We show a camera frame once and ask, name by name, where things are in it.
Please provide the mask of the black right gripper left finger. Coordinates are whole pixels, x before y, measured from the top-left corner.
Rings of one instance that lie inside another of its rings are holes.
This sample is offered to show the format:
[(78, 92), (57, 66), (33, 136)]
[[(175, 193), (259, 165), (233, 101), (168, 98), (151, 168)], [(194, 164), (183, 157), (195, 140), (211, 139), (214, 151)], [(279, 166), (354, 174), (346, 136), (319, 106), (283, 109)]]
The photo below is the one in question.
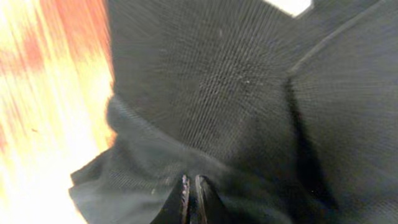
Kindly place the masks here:
[(190, 180), (186, 175), (182, 175), (150, 224), (190, 223), (189, 199)]

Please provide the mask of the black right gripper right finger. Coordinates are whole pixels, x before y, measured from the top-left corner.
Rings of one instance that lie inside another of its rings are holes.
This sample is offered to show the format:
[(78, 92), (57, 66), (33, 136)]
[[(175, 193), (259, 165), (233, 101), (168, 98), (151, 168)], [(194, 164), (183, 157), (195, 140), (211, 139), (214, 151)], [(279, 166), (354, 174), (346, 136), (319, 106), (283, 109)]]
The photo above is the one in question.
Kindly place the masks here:
[(195, 177), (196, 221), (198, 224), (232, 224), (229, 211), (213, 184), (203, 175)]

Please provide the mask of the black t-shirt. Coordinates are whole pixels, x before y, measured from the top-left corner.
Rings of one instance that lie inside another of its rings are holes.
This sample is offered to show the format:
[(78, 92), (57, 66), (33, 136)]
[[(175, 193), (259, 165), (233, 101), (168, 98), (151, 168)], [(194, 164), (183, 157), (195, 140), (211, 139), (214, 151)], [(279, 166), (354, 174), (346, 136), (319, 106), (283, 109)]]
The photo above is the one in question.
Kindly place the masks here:
[(114, 144), (72, 174), (88, 223), (213, 184), (232, 223), (397, 222), (397, 2), (108, 1)]

